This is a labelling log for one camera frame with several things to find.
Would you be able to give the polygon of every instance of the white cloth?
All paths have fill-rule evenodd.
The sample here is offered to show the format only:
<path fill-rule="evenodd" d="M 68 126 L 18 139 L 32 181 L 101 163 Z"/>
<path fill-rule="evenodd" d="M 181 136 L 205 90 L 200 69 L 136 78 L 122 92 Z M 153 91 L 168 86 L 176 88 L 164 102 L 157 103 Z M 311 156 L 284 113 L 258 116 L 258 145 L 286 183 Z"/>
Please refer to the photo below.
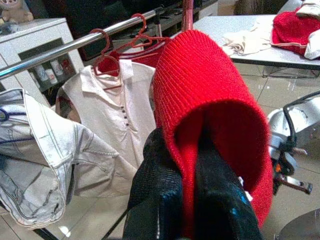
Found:
<path fill-rule="evenodd" d="M 320 20 L 320 0 L 305 0 L 296 12 L 299 17 L 314 17 Z"/>
<path fill-rule="evenodd" d="M 273 21 L 266 22 L 259 18 L 254 23 L 250 31 L 228 32 L 223 35 L 225 44 L 223 51 L 231 56 L 247 55 L 271 48 L 270 36 L 273 28 Z"/>
<path fill-rule="evenodd" d="M 19 224 L 35 229 L 60 220 L 74 190 L 117 193 L 119 153 L 88 128 L 23 89 L 1 92 L 0 109 L 9 115 L 0 121 L 0 201 Z"/>
<path fill-rule="evenodd" d="M 115 171 L 123 177 L 121 192 L 129 194 L 132 179 L 144 159 L 144 144 L 156 128 L 149 102 L 155 69 L 127 59 L 121 59 L 119 66 L 118 77 L 95 76 L 91 66 L 85 67 L 62 86 L 58 99 L 65 95 L 70 101 L 69 109 L 74 108 L 73 115 L 78 115 L 81 124 L 119 153 Z M 121 87 L 104 90 L 121 83 Z M 67 117 L 63 104 L 57 102 L 56 112 Z"/>
<path fill-rule="evenodd" d="M 309 35 L 304 57 L 310 60 L 320 57 L 320 29 Z"/>

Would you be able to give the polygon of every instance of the red knit hat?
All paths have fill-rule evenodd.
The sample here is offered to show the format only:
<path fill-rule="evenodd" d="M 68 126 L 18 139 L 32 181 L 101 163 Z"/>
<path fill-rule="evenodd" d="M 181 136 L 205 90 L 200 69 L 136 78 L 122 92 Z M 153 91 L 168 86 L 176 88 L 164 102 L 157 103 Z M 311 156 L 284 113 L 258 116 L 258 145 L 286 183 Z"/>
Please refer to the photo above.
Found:
<path fill-rule="evenodd" d="M 196 30 L 181 33 L 159 59 L 154 100 L 158 126 L 182 174 L 183 235 L 193 235 L 195 166 L 203 128 L 244 179 L 261 227 L 273 194 L 269 128 L 230 58 L 207 35 Z"/>

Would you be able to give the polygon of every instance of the white cabinet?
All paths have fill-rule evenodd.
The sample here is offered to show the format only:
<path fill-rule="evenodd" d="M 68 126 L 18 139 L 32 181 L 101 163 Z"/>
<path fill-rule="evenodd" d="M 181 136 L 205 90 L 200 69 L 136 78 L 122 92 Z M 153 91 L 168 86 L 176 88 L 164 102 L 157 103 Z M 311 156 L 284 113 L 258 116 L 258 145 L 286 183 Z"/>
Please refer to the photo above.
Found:
<path fill-rule="evenodd" d="M 73 41 L 73 37 L 64 18 L 36 19 L 32 22 L 22 23 L 18 32 L 0 36 L 0 68 L 18 63 L 71 41 Z M 0 90 L 1 88 L 6 90 L 24 88 L 38 102 L 47 106 L 53 105 L 59 87 L 84 67 L 78 50 L 70 51 L 56 60 L 62 64 L 63 70 L 63 75 L 57 77 L 58 83 L 52 84 L 49 80 L 41 81 L 32 68 L 1 80 Z M 52 69 L 50 62 L 42 65 L 46 70 Z M 39 84 L 34 82 L 32 73 Z"/>

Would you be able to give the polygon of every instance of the white polo shirt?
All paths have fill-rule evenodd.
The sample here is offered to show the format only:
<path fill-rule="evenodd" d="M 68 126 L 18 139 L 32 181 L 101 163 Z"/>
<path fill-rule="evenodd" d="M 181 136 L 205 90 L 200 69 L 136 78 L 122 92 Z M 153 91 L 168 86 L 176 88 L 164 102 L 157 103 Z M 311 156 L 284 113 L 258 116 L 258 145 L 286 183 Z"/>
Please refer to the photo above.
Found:
<path fill-rule="evenodd" d="M 122 159 L 116 174 L 133 179 L 147 137 L 156 128 L 149 101 L 155 69 L 127 59 L 119 65 L 118 77 L 95 76 L 91 66 L 85 67 L 62 86 L 56 112 L 81 122 L 112 146 Z M 126 187 L 129 193 L 131 186 Z"/>

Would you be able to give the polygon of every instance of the denim jacket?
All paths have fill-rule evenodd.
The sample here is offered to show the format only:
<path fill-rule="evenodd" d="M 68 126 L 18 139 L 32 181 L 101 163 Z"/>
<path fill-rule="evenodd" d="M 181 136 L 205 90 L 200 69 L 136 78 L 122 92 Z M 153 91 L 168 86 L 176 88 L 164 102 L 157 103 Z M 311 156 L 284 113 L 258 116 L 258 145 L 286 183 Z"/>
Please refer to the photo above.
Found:
<path fill-rule="evenodd" d="M 0 201 L 24 227 L 60 220 L 73 193 L 125 194 L 122 185 L 131 179 L 115 172 L 118 155 L 88 128 L 60 117 L 23 89 L 0 93 Z"/>

